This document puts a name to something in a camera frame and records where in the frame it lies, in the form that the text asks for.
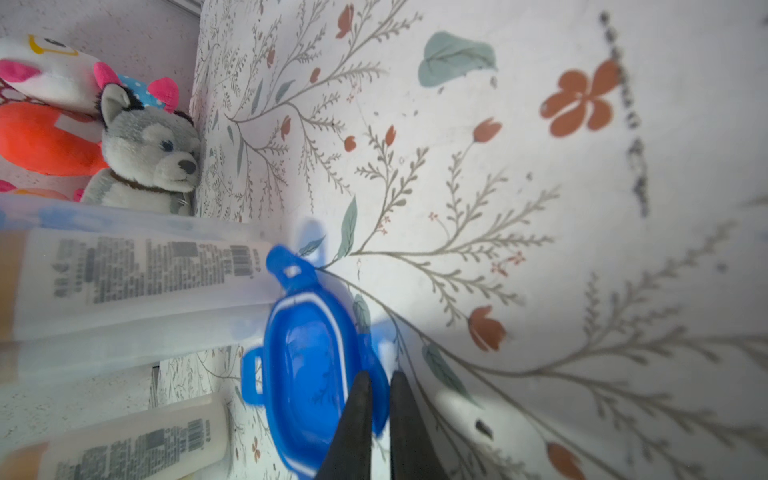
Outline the clear plastic container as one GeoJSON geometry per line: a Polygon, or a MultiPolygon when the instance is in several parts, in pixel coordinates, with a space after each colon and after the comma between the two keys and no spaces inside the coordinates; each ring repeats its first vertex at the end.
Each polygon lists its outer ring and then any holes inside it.
{"type": "Polygon", "coordinates": [[[282,288],[254,224],[1,198],[1,381],[156,363],[264,331],[282,288]]]}

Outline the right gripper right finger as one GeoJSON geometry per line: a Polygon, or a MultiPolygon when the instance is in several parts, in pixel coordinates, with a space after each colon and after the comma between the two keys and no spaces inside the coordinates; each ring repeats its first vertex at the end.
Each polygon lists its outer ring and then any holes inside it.
{"type": "Polygon", "coordinates": [[[434,450],[407,376],[395,371],[390,386],[391,478],[448,479],[434,450]]]}

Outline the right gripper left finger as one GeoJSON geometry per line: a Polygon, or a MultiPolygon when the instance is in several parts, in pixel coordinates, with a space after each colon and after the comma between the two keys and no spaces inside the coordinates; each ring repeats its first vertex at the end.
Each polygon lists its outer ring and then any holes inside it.
{"type": "Polygon", "coordinates": [[[315,480],[367,480],[371,475],[373,394],[369,374],[355,377],[337,430],[315,480]]]}

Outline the blue lid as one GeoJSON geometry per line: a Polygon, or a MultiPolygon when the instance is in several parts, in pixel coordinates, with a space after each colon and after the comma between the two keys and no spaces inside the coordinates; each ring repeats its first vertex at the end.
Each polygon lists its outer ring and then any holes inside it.
{"type": "Polygon", "coordinates": [[[370,336],[356,329],[313,265],[275,246],[266,267],[285,294],[272,308],[262,345],[242,358],[241,396],[265,409],[284,465],[310,479],[330,449],[355,377],[370,376],[375,436],[388,421],[390,383],[370,336]]]}

